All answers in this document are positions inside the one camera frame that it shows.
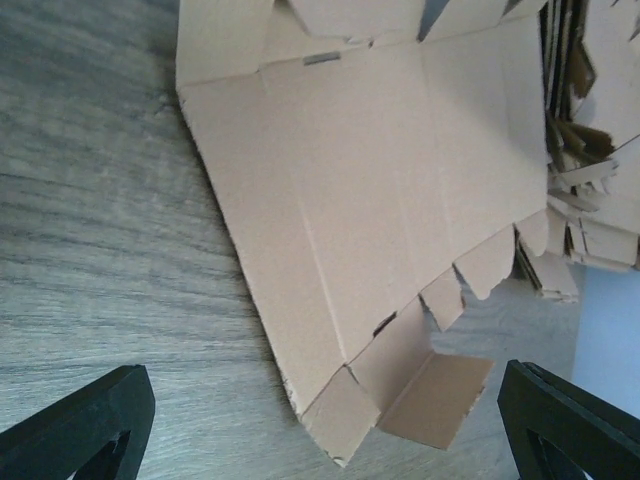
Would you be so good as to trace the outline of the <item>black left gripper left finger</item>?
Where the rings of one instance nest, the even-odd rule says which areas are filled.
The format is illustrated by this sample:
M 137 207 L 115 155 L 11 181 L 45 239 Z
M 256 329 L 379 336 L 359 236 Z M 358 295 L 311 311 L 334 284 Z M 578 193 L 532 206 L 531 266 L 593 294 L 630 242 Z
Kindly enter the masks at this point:
M 143 365 L 123 365 L 1 433 L 3 479 L 135 479 L 155 397 Z

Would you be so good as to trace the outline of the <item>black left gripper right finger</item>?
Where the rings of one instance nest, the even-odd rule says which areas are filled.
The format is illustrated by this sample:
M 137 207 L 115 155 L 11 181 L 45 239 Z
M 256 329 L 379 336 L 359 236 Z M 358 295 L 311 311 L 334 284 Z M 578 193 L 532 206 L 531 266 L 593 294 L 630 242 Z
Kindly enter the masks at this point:
M 507 363 L 501 417 L 521 479 L 639 477 L 639 420 L 532 362 Z

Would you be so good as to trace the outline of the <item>cardboard box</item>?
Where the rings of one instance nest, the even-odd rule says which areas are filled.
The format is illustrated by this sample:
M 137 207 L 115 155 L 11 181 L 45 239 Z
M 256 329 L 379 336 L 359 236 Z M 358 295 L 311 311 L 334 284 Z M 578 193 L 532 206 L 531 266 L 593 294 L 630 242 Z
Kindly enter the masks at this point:
M 488 359 L 430 329 L 545 251 L 539 1 L 184 1 L 176 87 L 292 408 L 345 465 L 449 447 Z

